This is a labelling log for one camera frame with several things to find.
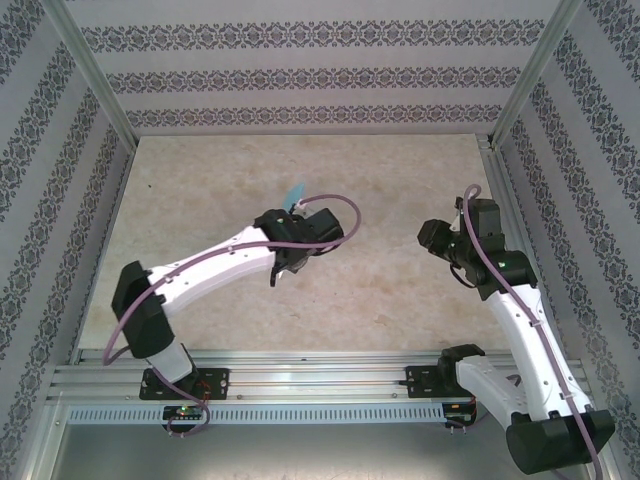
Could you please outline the light blue cloth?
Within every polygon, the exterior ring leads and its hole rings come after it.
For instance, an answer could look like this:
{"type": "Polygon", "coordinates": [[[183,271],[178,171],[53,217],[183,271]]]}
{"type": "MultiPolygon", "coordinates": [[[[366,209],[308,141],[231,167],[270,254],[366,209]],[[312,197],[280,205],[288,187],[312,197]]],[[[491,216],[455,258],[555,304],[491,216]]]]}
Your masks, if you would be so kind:
{"type": "Polygon", "coordinates": [[[299,205],[301,200],[304,198],[305,193],[305,183],[299,183],[293,186],[285,195],[283,201],[283,209],[286,211],[295,210],[299,205]]]}

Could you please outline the grey metal floor sheet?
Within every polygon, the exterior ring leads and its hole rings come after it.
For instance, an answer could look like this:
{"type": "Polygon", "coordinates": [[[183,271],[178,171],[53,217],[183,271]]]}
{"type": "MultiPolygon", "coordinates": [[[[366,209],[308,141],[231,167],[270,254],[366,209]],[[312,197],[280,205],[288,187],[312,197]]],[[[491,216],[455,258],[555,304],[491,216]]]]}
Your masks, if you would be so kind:
{"type": "Polygon", "coordinates": [[[499,426],[214,426],[185,439],[157,426],[72,425],[52,480],[588,480],[584,468],[527,476],[499,426]]]}

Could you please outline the aluminium side rail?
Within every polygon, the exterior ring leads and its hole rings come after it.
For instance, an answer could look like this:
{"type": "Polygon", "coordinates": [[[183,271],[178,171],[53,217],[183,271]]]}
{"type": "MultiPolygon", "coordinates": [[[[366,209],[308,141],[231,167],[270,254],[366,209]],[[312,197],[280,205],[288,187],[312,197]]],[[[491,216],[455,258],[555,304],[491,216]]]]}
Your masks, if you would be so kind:
{"type": "Polygon", "coordinates": [[[519,203],[503,161],[498,152],[492,147],[488,135],[476,134],[475,138],[491,195],[500,207],[501,224],[506,236],[506,245],[510,250],[519,250],[527,255],[539,281],[545,313],[550,320],[552,331],[558,339],[561,351],[569,359],[580,359],[580,356],[576,355],[576,351],[566,342],[567,338],[556,322],[556,311],[551,297],[548,295],[549,290],[543,281],[543,273],[534,254],[519,203]]]}

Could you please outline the long aluminium mounting rail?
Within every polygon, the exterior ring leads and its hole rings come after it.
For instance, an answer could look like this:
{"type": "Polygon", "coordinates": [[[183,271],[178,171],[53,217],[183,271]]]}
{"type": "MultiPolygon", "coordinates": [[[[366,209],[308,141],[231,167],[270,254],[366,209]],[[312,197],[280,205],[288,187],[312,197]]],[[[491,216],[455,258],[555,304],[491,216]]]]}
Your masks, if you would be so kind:
{"type": "MultiPolygon", "coordinates": [[[[199,367],[230,373],[227,402],[394,403],[408,399],[408,366],[434,365],[440,353],[395,352],[248,352],[193,350],[199,367]]],[[[147,364],[125,354],[109,366],[101,352],[84,350],[79,360],[53,370],[46,400],[66,404],[138,403],[147,364]]]]}

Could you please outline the aluminium frame post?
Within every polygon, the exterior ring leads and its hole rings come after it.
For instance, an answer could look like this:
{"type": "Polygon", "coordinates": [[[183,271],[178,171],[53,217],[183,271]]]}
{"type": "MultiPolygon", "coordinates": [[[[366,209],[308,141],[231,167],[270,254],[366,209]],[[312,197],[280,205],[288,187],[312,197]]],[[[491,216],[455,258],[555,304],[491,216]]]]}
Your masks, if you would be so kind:
{"type": "Polygon", "coordinates": [[[125,148],[129,153],[134,152],[138,146],[139,137],[80,27],[73,19],[65,0],[40,0],[40,2],[125,148]]]}
{"type": "Polygon", "coordinates": [[[504,142],[582,1],[559,0],[491,132],[490,145],[493,149],[504,142]]]}

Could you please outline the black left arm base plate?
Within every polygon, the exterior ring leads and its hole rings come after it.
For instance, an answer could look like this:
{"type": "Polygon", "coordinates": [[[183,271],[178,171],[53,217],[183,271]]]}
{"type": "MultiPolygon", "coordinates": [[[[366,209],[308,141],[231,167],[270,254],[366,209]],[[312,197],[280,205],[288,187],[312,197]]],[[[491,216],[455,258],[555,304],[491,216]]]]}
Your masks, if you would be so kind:
{"type": "Polygon", "coordinates": [[[230,371],[224,368],[199,368],[187,377],[167,386],[151,368],[145,369],[139,390],[140,400],[178,400],[184,396],[175,389],[200,400],[225,400],[230,371]]]}

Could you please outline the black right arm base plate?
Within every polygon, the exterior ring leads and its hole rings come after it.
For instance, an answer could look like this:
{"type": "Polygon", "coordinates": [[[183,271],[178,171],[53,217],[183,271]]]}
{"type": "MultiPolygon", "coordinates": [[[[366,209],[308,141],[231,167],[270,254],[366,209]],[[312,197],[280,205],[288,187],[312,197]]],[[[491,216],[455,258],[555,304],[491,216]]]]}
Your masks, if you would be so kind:
{"type": "Polygon", "coordinates": [[[407,366],[405,380],[400,382],[407,388],[409,398],[471,398],[472,394],[462,388],[455,375],[438,366],[407,366]]]}

